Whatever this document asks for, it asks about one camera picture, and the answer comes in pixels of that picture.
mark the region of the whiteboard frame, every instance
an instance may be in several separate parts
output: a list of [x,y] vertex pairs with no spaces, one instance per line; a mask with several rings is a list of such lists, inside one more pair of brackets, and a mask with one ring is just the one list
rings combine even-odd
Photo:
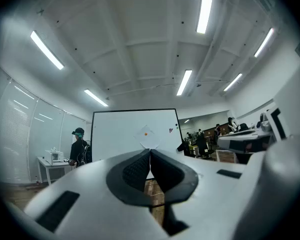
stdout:
[[174,110],[175,112],[175,116],[176,116],[176,120],[178,123],[178,127],[179,127],[179,133],[180,133],[180,140],[181,143],[183,143],[183,139],[182,139],[182,134],[181,134],[181,128],[180,128],[180,124],[179,124],[179,118],[178,118],[178,114],[177,114],[177,110],[175,108],[153,108],[153,109],[131,109],[131,110],[106,110],[106,111],[95,111],[93,112],[93,116],[92,116],[92,126],[91,126],[91,136],[90,136],[90,146],[91,146],[91,151],[93,150],[92,147],[92,137],[93,137],[93,128],[94,128],[94,120],[95,120],[95,114],[96,113],[110,113],[110,112],[132,112],[132,111],[158,111],[158,110]]

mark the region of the whiteboard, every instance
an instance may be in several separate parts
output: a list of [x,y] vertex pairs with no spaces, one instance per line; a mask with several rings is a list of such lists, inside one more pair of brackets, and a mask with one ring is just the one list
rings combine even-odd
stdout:
[[182,137],[175,109],[102,111],[93,113],[92,161],[144,150],[135,135],[145,126],[160,139],[157,149],[183,155],[177,151]]

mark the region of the desk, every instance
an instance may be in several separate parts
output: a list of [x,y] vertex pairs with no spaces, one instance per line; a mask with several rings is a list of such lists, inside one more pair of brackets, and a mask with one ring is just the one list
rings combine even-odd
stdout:
[[198,148],[198,145],[194,145],[194,146],[189,145],[189,149],[190,149],[191,151],[194,151],[195,158],[197,158],[197,157],[199,156],[199,148]]
[[40,164],[42,164],[46,171],[46,177],[48,179],[49,185],[51,185],[51,179],[50,179],[50,169],[57,169],[57,168],[64,168],[64,174],[66,174],[66,167],[71,167],[68,162],[56,162],[53,165],[48,163],[42,156],[37,157],[37,163],[38,163],[38,171],[39,171],[39,180],[42,183],[42,176],[41,176],[41,169]]

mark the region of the black rubber pad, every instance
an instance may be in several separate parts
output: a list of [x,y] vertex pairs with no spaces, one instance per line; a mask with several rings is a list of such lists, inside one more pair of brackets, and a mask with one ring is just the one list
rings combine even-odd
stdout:
[[231,170],[223,170],[223,169],[218,170],[216,173],[227,176],[227,177],[235,178],[235,179],[240,179],[240,177],[242,175],[242,173],[240,173],[240,172],[235,172],[235,171],[231,171]]
[[79,196],[75,192],[64,192],[36,222],[54,232]]

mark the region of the backpack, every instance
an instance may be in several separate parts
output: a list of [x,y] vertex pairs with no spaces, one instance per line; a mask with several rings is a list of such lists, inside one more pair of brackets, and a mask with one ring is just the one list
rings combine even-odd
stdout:
[[89,144],[84,147],[82,155],[80,155],[80,158],[78,157],[78,161],[78,166],[83,166],[92,162],[92,149]]

